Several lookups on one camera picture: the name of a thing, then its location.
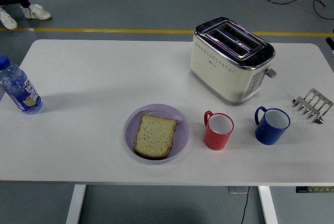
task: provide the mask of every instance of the blue mug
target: blue mug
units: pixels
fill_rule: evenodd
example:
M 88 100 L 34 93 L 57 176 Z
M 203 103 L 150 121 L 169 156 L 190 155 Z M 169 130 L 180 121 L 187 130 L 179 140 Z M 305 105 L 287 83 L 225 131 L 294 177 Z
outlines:
M 262 119 L 259 121 L 259 111 L 264 111 Z M 259 142 L 265 145 L 275 144 L 282 136 L 285 130 L 290 126 L 289 116 L 282 110 L 277 108 L 265 109 L 259 107 L 255 111 L 255 123 L 257 128 L 255 136 Z

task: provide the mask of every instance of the red mug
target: red mug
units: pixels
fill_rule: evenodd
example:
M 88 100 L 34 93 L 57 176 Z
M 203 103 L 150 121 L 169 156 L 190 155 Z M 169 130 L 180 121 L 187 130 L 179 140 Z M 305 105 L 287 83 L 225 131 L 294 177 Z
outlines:
M 223 149 L 234 129 L 233 120 L 226 114 L 207 111 L 204 114 L 204 124 L 205 145 L 212 150 Z

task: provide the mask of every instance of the table leg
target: table leg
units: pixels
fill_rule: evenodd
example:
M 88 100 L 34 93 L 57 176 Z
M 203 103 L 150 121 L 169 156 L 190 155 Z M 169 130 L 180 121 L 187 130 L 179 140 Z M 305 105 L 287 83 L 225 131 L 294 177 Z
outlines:
M 258 189 L 266 224 L 278 224 L 275 207 L 273 205 L 271 197 L 270 187 L 259 186 Z
M 84 201 L 86 185 L 75 185 L 69 206 L 66 224 L 78 224 L 82 202 Z

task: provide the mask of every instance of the yellow floor line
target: yellow floor line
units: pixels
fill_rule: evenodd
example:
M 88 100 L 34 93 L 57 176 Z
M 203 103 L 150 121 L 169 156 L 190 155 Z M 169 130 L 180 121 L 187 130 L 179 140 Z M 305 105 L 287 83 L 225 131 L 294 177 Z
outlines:
M 100 32 L 100 33 L 160 33 L 160 34 L 193 34 L 193 30 L 156 30 L 156 29 L 97 29 L 97 28 L 16 28 L 0 32 Z M 259 36 L 298 36 L 298 37 L 334 37 L 334 33 L 316 32 L 253 32 Z

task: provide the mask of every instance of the bottle label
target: bottle label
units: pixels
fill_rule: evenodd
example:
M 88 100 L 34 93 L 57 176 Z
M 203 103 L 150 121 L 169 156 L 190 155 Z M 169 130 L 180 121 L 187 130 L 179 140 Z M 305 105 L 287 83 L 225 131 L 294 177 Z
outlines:
M 24 87 L 18 93 L 11 93 L 9 96 L 22 111 L 33 110 L 41 103 L 41 97 L 29 79 L 26 79 Z

